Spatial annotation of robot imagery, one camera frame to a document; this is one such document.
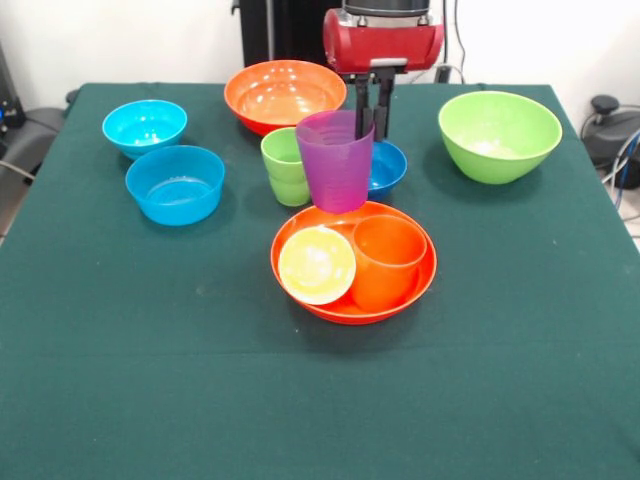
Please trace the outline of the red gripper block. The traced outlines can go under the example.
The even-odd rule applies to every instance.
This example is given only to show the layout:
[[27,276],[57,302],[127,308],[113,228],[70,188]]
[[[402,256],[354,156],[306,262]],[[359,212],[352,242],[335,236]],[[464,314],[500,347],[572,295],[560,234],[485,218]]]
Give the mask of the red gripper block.
[[323,44],[328,64],[342,75],[359,74],[354,77],[356,139],[374,127],[367,73],[375,71],[379,85],[375,139],[385,140],[396,72],[379,69],[395,68],[399,73],[427,70],[436,62],[443,41],[444,25],[430,22],[426,14],[393,18],[353,15],[342,8],[327,11]]

